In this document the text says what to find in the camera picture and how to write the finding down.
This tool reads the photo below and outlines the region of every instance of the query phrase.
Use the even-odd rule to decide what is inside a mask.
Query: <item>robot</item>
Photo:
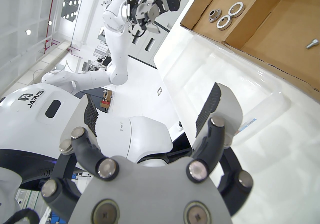
[[[242,121],[229,88],[214,85],[196,123],[192,153],[170,164],[165,157],[173,144],[164,124],[114,117],[96,110],[89,95],[73,96],[125,83],[131,27],[156,33],[154,19],[179,5],[180,0],[113,0],[103,13],[112,55],[106,70],[47,73],[42,83],[0,100],[1,223],[39,220],[32,210],[19,210],[14,199],[19,187],[41,190],[52,210],[70,223],[231,223],[253,180],[229,148]],[[105,126],[105,135],[96,133]],[[225,173],[218,188],[209,179],[217,162]],[[71,176],[84,170],[94,179],[81,194]]]

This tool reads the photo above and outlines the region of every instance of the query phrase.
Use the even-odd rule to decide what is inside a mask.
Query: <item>screw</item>
[[[114,175],[117,164],[112,159],[104,159],[98,168],[98,174],[101,178],[106,179]]]
[[[210,213],[207,207],[199,202],[190,202],[184,209],[185,224],[209,224],[211,223]]]
[[[71,140],[70,139],[65,139],[64,141],[62,141],[59,145],[59,151],[60,152],[67,152],[71,149],[72,145],[71,145]]]
[[[211,123],[216,127],[223,127],[224,126],[224,120],[221,117],[213,116],[211,118]]]
[[[92,222],[94,224],[114,224],[117,223],[118,219],[118,205],[110,199],[101,201],[92,214]]]
[[[205,167],[205,165],[197,160],[194,160],[189,164],[189,172],[192,178],[197,181],[203,181],[208,176],[207,168]]]
[[[239,173],[238,180],[239,180],[240,184],[244,187],[250,188],[254,184],[253,183],[254,180],[252,179],[251,175],[247,171],[241,171]]]
[[[306,48],[307,48],[307,49],[310,49],[311,47],[317,46],[318,44],[319,44],[319,41],[318,41],[317,39],[314,39],[313,41],[311,41],[310,44],[308,44],[308,45],[306,46]]]
[[[50,197],[52,196],[57,190],[57,183],[53,179],[49,179],[44,183],[41,188],[41,194],[43,197]]]
[[[85,129],[83,127],[76,127],[71,132],[71,138],[73,138],[73,139],[80,138],[85,133],[84,131],[85,131]]]

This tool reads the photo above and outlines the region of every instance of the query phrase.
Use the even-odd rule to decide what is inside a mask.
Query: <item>black rubber finger pad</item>
[[[217,109],[218,104],[220,102],[220,97],[221,97],[220,87],[218,86],[217,83],[215,83],[211,89],[211,92],[208,96],[207,101],[203,105],[202,110],[198,115],[197,121],[195,122],[196,123],[195,126],[197,129],[197,134],[195,137],[198,136],[203,125],[206,123],[209,115]]]
[[[96,122],[98,118],[98,112],[95,107],[95,104],[93,103],[91,96],[87,94],[88,98],[88,105],[84,112],[84,123],[89,127],[89,129],[93,132],[93,134],[96,135]]]

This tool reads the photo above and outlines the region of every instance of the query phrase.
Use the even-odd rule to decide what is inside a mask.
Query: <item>white table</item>
[[[180,26],[193,1],[189,1],[154,58],[191,145],[199,113],[177,98],[177,89],[166,75],[177,60],[181,63],[181,54],[197,35]],[[219,49],[213,43],[210,48]],[[197,62],[200,49],[189,59]],[[176,77],[183,78],[184,72]],[[254,179],[251,195],[233,223],[320,223],[320,105],[283,79],[272,78],[281,86],[287,109],[253,137],[233,146],[242,168]],[[208,91],[195,86],[195,92],[199,94],[197,104],[203,105]],[[220,168],[211,174],[215,184],[220,175]]]

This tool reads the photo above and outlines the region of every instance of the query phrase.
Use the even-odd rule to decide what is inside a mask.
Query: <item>cardboard box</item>
[[[220,31],[209,12],[222,16],[241,1],[244,12]],[[195,0],[181,25],[223,43],[237,54],[286,79],[320,100],[320,0]]]
[[[107,101],[110,102],[111,101],[111,96],[112,96],[112,91],[109,90],[106,95],[107,95],[106,96]]]
[[[110,102],[102,100],[100,102],[100,107],[109,108],[110,107]]]

